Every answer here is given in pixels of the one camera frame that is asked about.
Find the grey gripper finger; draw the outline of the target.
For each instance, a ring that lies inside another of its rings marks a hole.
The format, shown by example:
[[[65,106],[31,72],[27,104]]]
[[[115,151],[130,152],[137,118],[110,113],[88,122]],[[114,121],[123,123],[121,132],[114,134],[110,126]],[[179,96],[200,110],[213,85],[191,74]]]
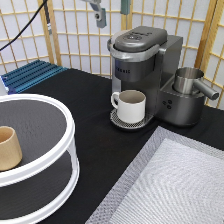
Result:
[[[88,0],[94,11],[94,17],[98,28],[106,26],[106,10],[100,6],[101,0]]]
[[[128,15],[130,13],[130,0],[121,0],[120,13],[123,15]]]

